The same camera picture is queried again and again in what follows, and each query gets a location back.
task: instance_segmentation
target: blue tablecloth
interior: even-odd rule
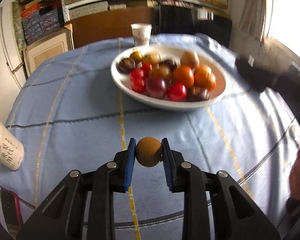
[[[288,176],[300,134],[290,109],[270,89],[253,91],[236,71],[235,54],[205,35],[161,34],[151,43],[207,52],[224,68],[228,86],[223,99],[180,113],[151,108],[121,93],[110,65],[134,46],[132,38],[63,53],[34,71],[13,105],[6,125],[23,143],[25,158],[17,171],[0,165],[0,187],[17,193],[26,221],[69,171],[96,170],[131,137],[167,137],[171,149],[201,170],[228,171],[277,225],[290,194]],[[181,239],[183,194],[169,192],[162,163],[145,168],[136,162],[132,191],[114,194],[114,209],[119,240]]]

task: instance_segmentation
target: smartphone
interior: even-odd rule
[[[0,189],[0,196],[8,232],[11,236],[16,235],[23,225],[19,198],[16,193],[6,189]]]

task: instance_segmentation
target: white cup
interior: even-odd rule
[[[22,143],[0,123],[0,162],[16,171],[23,161],[24,154]]]
[[[139,45],[149,46],[151,29],[152,29],[151,24],[146,24],[146,23],[131,24],[134,46],[139,46]]]

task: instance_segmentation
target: white plate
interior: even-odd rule
[[[111,64],[111,76],[114,83],[127,95],[131,96],[132,98],[147,104],[149,106],[157,107],[160,109],[172,110],[172,111],[186,111],[186,110],[194,110],[200,107],[205,107],[210,104],[216,103],[219,101],[224,91],[226,90],[226,79],[223,75],[223,70],[221,66],[214,61],[209,55],[204,52],[198,53],[200,64],[207,64],[213,73],[216,76],[216,88],[210,93],[210,99],[207,101],[200,101],[200,102],[172,102],[164,99],[157,99],[151,98],[146,95],[139,94],[131,90],[130,87],[130,78],[128,74],[121,74],[118,69],[117,65],[123,58],[127,58],[131,55],[134,51],[140,51],[143,55],[151,53],[151,52],[158,52],[161,56],[162,60],[165,59],[175,59],[177,65],[180,65],[180,58],[183,52],[187,51],[186,49],[178,49],[175,47],[168,47],[168,46],[138,46],[131,49],[127,49],[126,51],[120,53]]]

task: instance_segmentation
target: red tomato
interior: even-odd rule
[[[169,87],[167,96],[170,101],[182,101],[187,96],[187,89],[181,83],[173,84]]]
[[[149,62],[142,63],[142,69],[145,72],[145,76],[148,76],[149,70],[152,70],[152,65]]]
[[[146,82],[142,78],[133,79],[131,81],[131,89],[142,94],[146,89]]]
[[[130,80],[133,81],[134,79],[144,79],[145,78],[145,72],[141,68],[135,68],[131,70],[130,72]]]

